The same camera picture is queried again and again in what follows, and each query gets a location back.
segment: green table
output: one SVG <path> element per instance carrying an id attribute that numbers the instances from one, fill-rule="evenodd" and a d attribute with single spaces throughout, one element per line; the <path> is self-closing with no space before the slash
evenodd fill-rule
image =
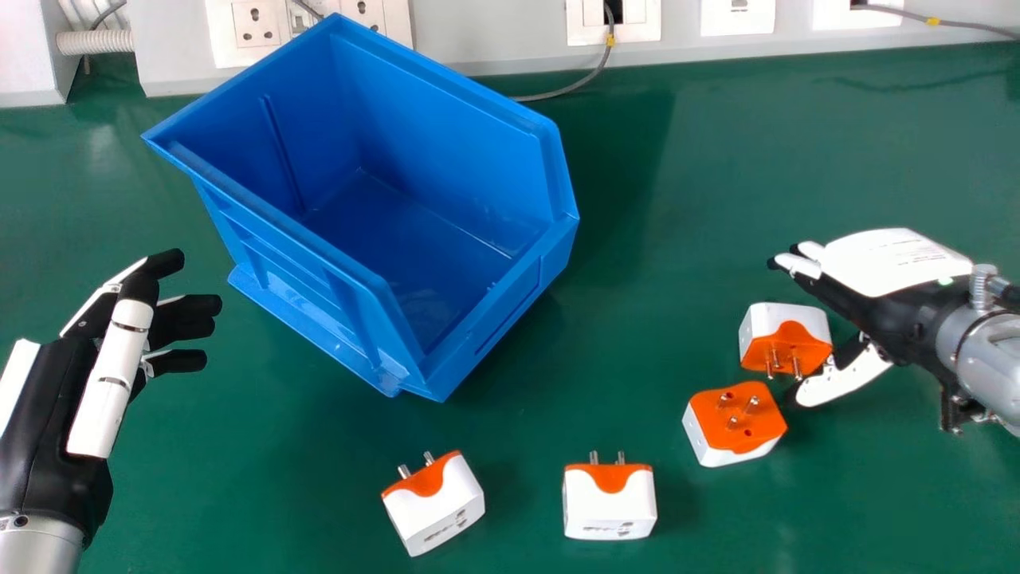
<path id="1" fill-rule="evenodd" d="M 228 289 L 190 181 L 139 139 L 187 100 L 145 99 L 130 60 L 99 58 L 65 107 L 0 112 L 5 349 L 54 337 L 101 280 L 172 246 L 189 262 L 164 293 L 224 300 L 208 369 L 129 411 L 83 572 L 1016 571 L 1020 443 L 939 433 L 923 372 L 787 413 L 776 450 L 735 467 L 699 467 L 678 423 L 694 393 L 760 378 L 737 365 L 748 305 L 812 303 L 765 269 L 794 241 L 903 224 L 1020 277 L 1018 58 L 986 45 L 614 69 L 536 105 L 562 129 L 580 233 L 445 405 L 384 398 Z M 833 320 L 835 340 L 851 333 Z M 379 492 L 398 464 L 453 449 L 488 514 L 412 561 Z M 593 449 L 655 467 L 651 538 L 563 537 L 563 466 Z"/>

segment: power adapter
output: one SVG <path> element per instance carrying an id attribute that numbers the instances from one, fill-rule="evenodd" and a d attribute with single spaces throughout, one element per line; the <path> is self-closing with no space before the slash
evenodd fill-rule
<path id="1" fill-rule="evenodd" d="M 687 403 L 682 424 L 703 467 L 764 457 L 786 432 L 786 421 L 761 381 L 699 393 Z"/>
<path id="2" fill-rule="evenodd" d="M 463 532 L 486 514 L 486 498 L 460 451 L 434 460 L 411 474 L 397 468 L 401 480 L 382 491 L 382 505 L 400 540 L 412 557 Z"/>
<path id="3" fill-rule="evenodd" d="M 634 540 L 648 537 L 658 518 L 652 467 L 600 465 L 593 451 L 586 465 L 563 471 L 563 534 L 578 540 Z"/>
<path id="4" fill-rule="evenodd" d="M 797 380 L 814 373 L 832 355 L 825 312 L 788 304 L 755 304 L 748 308 L 740 330 L 741 367 L 793 375 Z"/>

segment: storage bin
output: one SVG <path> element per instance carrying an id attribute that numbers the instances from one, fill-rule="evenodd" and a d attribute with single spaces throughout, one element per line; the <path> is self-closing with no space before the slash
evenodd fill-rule
<path id="1" fill-rule="evenodd" d="M 143 137 L 194 180 L 230 282 L 388 397 L 445 401 L 577 228 L 551 120 L 341 16 Z"/>

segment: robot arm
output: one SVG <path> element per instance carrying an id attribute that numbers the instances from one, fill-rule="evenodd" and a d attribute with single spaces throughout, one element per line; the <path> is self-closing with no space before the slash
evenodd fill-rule
<path id="1" fill-rule="evenodd" d="M 183 266 L 178 249 L 141 259 L 58 340 L 14 345 L 0 376 L 0 572 L 74 572 L 109 510 L 106 459 L 129 403 L 153 377 L 205 367 L 200 351 L 152 353 L 213 331 L 218 297 L 157 302 Z"/>
<path id="2" fill-rule="evenodd" d="M 815 407 L 892 365 L 917 365 L 941 384 L 941 428 L 999 422 L 1020 432 L 1020 316 L 1016 291 L 991 265 L 908 228 L 807 241 L 769 260 L 861 334 L 796 389 Z"/>

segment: wall outlet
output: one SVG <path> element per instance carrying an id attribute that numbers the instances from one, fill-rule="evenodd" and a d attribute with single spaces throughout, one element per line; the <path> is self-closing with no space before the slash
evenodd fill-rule
<path id="1" fill-rule="evenodd" d="M 772 34 L 775 31 L 775 2 L 702 0 L 702 36 Z"/>
<path id="2" fill-rule="evenodd" d="M 869 0 L 875 6 L 903 9 L 904 0 Z M 851 10 L 851 0 L 815 0 L 814 30 L 863 30 L 894 28 L 903 23 L 903 16 L 870 10 Z"/>
<path id="3" fill-rule="evenodd" d="M 305 0 L 316 12 L 340 13 L 387 38 L 414 49 L 409 0 Z M 315 16 L 291 4 L 291 31 L 300 34 L 315 23 Z"/>
<path id="4" fill-rule="evenodd" d="M 623 21 L 616 21 L 617 43 L 662 40 L 661 0 L 617 0 Z M 606 43 L 603 0 L 567 0 L 567 45 L 593 46 Z"/>
<path id="5" fill-rule="evenodd" d="M 251 65 L 291 39 L 283 0 L 205 0 L 216 67 Z"/>

